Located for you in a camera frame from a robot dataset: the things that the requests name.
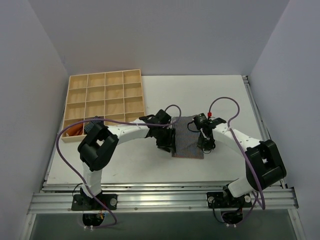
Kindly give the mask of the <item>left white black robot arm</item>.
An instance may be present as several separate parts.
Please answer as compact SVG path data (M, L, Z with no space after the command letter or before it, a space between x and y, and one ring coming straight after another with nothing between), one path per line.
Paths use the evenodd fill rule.
M81 187L82 202L88 209L95 210L100 206L102 171L118 145L135 139L155 138L158 149L176 152L176 130L167 126L171 119L161 109L156 114L139 117L128 124L106 126L99 122L92 126L77 148L85 180Z

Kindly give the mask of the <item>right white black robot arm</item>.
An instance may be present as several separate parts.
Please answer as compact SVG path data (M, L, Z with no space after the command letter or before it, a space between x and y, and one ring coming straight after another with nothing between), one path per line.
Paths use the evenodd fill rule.
M208 118L204 113L193 118L199 132L197 145L204 151L211 151L220 142L245 160L245 176L226 186L222 193L223 203L234 206L240 197L252 191L263 191L287 176L287 170L276 143L272 140L252 138L228 125L227 121Z

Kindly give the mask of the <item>striped grey underwear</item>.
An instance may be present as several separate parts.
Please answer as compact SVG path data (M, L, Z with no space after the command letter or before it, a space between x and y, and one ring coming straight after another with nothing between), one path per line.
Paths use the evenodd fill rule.
M174 158L204 159L203 151L197 146L200 133L193 123L195 115L182 116L172 127L175 129Z

